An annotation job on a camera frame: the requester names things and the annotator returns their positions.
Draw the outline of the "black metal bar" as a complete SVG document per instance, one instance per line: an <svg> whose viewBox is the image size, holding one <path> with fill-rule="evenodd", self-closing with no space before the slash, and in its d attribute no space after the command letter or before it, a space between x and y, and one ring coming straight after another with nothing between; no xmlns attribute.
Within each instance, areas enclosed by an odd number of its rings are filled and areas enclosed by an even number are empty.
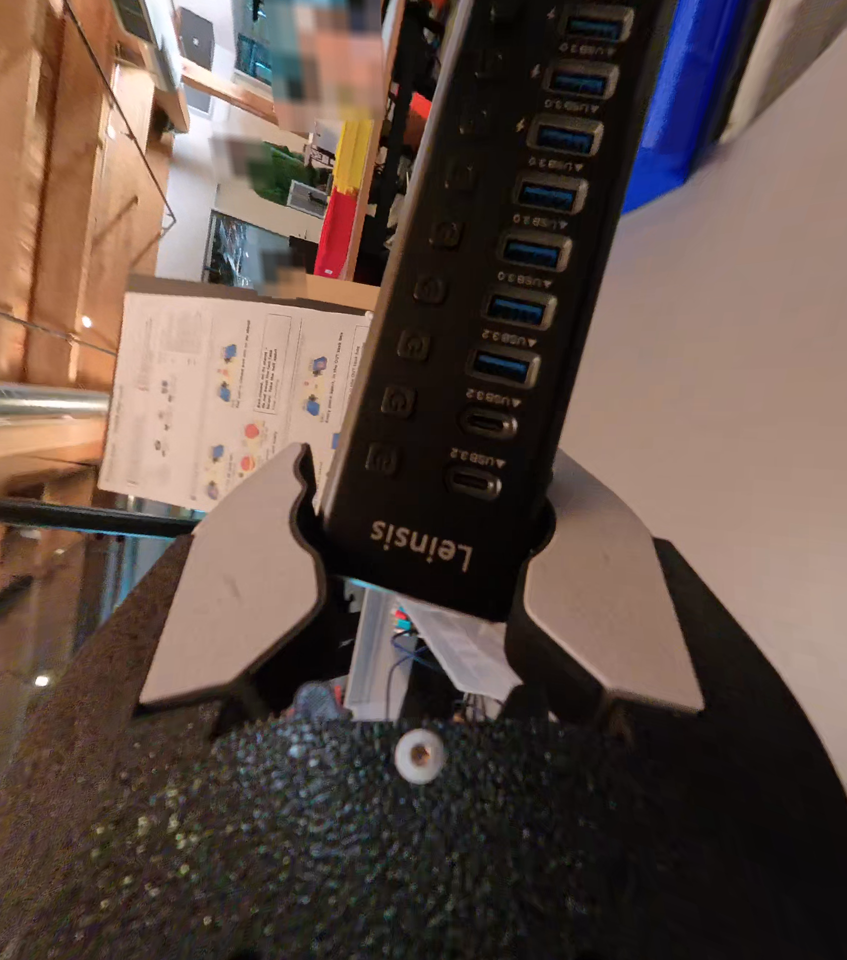
<svg viewBox="0 0 847 960"><path fill-rule="evenodd" d="M22 498L0 498L0 524L82 534L175 540L199 521L134 511L74 507Z"/></svg>

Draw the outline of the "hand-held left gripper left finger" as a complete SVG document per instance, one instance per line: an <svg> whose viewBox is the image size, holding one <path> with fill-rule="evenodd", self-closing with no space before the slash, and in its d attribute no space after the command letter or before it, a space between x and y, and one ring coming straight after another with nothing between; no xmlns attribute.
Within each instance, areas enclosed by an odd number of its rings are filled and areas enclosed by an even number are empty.
<svg viewBox="0 0 847 960"><path fill-rule="evenodd" d="M255 674L321 612L310 447L291 442L196 526L139 693L142 710L227 700L267 710Z"/></svg>

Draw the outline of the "red and yellow panel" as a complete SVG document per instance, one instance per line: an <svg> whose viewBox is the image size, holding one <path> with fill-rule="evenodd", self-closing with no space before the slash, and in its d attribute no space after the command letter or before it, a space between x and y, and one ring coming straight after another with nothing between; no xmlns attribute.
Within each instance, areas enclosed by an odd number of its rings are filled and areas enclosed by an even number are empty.
<svg viewBox="0 0 847 960"><path fill-rule="evenodd" d="M345 121L342 126L314 263L314 275L322 279L339 280L345 273L373 131L371 119Z"/></svg>

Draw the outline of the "large blue plastic bin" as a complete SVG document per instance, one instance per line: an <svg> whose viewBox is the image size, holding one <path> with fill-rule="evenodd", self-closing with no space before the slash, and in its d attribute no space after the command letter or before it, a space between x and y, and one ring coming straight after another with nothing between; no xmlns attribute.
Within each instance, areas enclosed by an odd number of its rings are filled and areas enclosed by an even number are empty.
<svg viewBox="0 0 847 960"><path fill-rule="evenodd" d="M692 175L751 6L746 1L677 2L624 214L680 188Z"/></svg>

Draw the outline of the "grey desk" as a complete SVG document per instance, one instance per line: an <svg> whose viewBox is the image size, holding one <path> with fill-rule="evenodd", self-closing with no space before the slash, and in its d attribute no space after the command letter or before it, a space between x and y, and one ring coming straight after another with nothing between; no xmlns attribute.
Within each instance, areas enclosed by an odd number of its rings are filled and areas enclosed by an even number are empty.
<svg viewBox="0 0 847 960"><path fill-rule="evenodd" d="M561 447L705 580L847 789L847 27L621 221Z"/></svg>

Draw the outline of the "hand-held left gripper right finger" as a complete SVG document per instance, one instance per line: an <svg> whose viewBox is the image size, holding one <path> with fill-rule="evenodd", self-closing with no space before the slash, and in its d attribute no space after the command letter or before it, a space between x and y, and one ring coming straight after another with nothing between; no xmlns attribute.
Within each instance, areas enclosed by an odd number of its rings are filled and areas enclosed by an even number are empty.
<svg viewBox="0 0 847 960"><path fill-rule="evenodd" d="M562 450L547 490L547 538L523 564L506 659L554 716L618 702L699 714L690 650L646 524Z"/></svg>

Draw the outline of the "shiny metal pipe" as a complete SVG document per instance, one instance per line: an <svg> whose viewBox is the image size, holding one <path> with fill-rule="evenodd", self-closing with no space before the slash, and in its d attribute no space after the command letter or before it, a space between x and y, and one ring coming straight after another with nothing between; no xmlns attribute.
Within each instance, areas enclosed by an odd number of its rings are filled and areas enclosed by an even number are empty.
<svg viewBox="0 0 847 960"><path fill-rule="evenodd" d="M96 390L0 382L0 423L33 420L105 419L110 395Z"/></svg>

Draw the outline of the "white paper sheet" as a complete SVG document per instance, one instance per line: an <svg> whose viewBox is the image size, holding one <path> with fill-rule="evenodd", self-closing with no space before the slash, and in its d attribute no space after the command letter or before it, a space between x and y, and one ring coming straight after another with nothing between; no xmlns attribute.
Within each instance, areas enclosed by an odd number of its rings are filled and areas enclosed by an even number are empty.
<svg viewBox="0 0 847 960"><path fill-rule="evenodd" d="M353 719L500 715L518 684L502 625L369 587L352 595L359 618L341 701Z"/></svg>

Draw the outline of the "printed instruction sheet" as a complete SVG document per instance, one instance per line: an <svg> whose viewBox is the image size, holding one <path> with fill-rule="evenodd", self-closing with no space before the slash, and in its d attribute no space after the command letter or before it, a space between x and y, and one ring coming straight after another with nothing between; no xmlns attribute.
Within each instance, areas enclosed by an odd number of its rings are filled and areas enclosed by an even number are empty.
<svg viewBox="0 0 847 960"><path fill-rule="evenodd" d="M321 485L371 319L210 288L126 294L100 489L207 513L295 443Z"/></svg>

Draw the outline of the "black multi-port USB hub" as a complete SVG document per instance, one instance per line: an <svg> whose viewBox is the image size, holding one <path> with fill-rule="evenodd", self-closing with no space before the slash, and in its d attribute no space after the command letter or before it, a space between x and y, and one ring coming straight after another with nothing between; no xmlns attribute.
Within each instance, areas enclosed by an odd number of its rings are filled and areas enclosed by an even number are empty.
<svg viewBox="0 0 847 960"><path fill-rule="evenodd" d="M321 496L332 569L507 618L676 2L461 2Z"/></svg>

